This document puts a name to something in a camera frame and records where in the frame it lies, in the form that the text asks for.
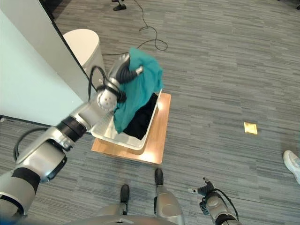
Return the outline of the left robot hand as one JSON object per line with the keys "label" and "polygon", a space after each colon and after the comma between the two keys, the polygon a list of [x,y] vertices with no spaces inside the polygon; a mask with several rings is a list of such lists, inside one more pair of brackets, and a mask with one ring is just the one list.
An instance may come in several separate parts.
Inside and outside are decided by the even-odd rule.
{"label": "left robot hand", "polygon": [[113,64],[108,73],[108,80],[119,87],[121,84],[133,81],[143,72],[143,66],[130,69],[129,53],[121,55]]}

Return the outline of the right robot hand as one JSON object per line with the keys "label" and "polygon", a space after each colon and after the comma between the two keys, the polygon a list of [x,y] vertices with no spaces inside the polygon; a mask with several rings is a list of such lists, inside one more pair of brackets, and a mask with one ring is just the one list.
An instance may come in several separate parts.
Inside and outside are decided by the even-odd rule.
{"label": "right robot hand", "polygon": [[215,187],[213,186],[213,184],[208,178],[203,177],[203,181],[205,183],[204,186],[199,188],[190,187],[187,189],[187,191],[192,194],[199,194],[201,196],[206,196],[207,194],[209,194],[215,189]]}

